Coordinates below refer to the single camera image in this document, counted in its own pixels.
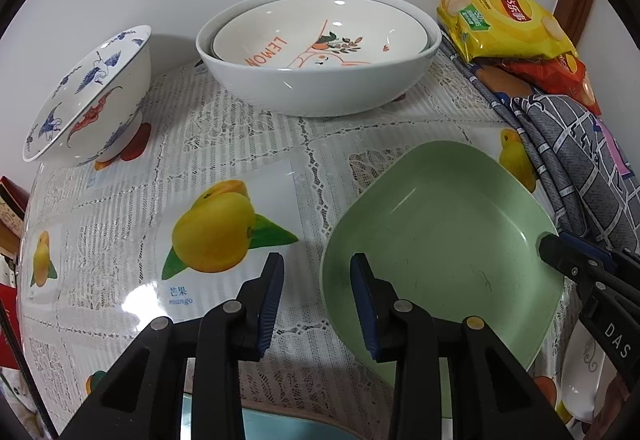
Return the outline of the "white floral bowl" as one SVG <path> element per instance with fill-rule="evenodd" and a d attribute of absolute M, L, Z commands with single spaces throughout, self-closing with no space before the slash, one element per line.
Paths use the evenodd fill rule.
<path fill-rule="evenodd" d="M 604 405 L 616 369 L 578 321 L 570 334 L 560 379 L 559 406 L 570 418 L 591 424 Z"/>

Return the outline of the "blue square plate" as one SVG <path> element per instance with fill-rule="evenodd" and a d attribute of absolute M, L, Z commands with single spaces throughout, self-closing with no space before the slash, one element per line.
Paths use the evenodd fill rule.
<path fill-rule="evenodd" d="M 179 439 L 236 439 L 227 437 L 224 427 L 207 426 L 204 437 L 192 434 L 192 394 L 182 395 L 181 426 Z M 332 424 L 317 422 L 309 418 L 287 416 L 242 408 L 244 439 L 359 439 L 351 431 Z"/>

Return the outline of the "green square plate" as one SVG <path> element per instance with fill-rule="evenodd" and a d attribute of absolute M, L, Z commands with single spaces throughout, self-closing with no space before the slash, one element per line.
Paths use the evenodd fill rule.
<path fill-rule="evenodd" d="M 364 345 L 349 279 L 362 252 L 435 318 L 483 318 L 524 368 L 547 335 L 563 278 L 539 257 L 555 226 L 535 197 L 493 158 L 456 141 L 421 144 L 377 178 L 338 220 L 320 268 L 324 308 L 337 336 L 391 384 L 394 364 Z"/>

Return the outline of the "grey checked cloth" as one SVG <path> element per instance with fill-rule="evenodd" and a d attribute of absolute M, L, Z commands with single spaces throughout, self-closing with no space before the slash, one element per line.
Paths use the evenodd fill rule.
<path fill-rule="evenodd" d="M 500 67 L 464 62 L 447 36 L 440 48 L 518 134 L 556 227 L 638 252 L 639 179 L 604 122 L 569 96 L 545 93 Z"/>

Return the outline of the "red paper bag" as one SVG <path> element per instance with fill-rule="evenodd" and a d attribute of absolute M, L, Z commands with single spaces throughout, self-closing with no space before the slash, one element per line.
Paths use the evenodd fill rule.
<path fill-rule="evenodd" d="M 17 345 L 21 347 L 21 332 L 16 311 L 17 290 L 9 285 L 0 284 L 0 298 L 1 316 L 6 317 L 6 322 L 9 323 L 10 330 L 17 341 Z M 10 368 L 11 370 L 18 369 L 17 360 L 10 346 L 9 336 L 4 330 L 1 331 L 0 364 L 2 368 Z"/>

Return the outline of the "fruit print tablecloth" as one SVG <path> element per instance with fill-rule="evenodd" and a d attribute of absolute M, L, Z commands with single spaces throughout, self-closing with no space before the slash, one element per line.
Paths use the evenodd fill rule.
<path fill-rule="evenodd" d="M 265 359 L 240 368 L 255 408 L 324 418 L 382 439 L 392 388 L 338 338 L 322 304 L 334 226 L 418 145 L 454 140 L 498 162 L 518 134 L 439 49 L 400 99 L 361 115 L 306 119 L 235 99 L 202 63 L 155 78 L 151 137 L 134 160 L 43 166 L 20 263 L 30 370 L 63 429 L 152 319 L 197 318 L 232 298 L 270 252 L 285 282 Z"/>

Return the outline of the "orange chips bag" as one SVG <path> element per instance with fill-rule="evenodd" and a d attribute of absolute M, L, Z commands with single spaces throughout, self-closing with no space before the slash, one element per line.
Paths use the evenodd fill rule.
<path fill-rule="evenodd" d="M 476 59 L 474 72 L 490 91 L 508 99 L 525 98 L 537 89 L 547 94 L 564 94 L 592 114 L 602 115 L 587 67 L 570 53 L 551 60 Z"/>

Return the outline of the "patterned brown box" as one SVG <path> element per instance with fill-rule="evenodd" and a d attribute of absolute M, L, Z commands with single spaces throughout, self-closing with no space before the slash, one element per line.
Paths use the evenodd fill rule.
<path fill-rule="evenodd" d="M 14 259 L 20 251 L 29 194 L 2 176 L 0 195 L 1 253 Z"/>

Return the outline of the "yellow chips bag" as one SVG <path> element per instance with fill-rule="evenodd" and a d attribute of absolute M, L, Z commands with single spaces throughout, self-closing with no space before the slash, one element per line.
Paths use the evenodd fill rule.
<path fill-rule="evenodd" d="M 555 17 L 535 0 L 440 0 L 436 9 L 460 56 L 545 59 L 577 53 Z"/>

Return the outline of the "blue bird porcelain bowl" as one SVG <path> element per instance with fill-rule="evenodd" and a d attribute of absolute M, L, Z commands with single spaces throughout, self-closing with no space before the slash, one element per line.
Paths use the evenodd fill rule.
<path fill-rule="evenodd" d="M 116 156 L 141 124 L 151 83 L 152 28 L 127 28 L 99 44 L 58 83 L 30 125 L 26 163 L 81 166 Z"/>

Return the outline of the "large white bowl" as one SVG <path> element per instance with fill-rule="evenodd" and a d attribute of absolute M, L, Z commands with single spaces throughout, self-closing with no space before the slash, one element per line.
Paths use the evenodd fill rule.
<path fill-rule="evenodd" d="M 234 96 L 303 117 L 392 102 L 422 78 L 441 43 L 434 18 L 405 0 L 243 0 L 195 38 Z"/>

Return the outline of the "brown door frame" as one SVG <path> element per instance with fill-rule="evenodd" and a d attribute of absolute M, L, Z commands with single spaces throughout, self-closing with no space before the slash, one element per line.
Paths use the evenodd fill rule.
<path fill-rule="evenodd" d="M 593 0 L 556 0 L 553 15 L 574 46 L 584 32 L 592 5 Z"/>

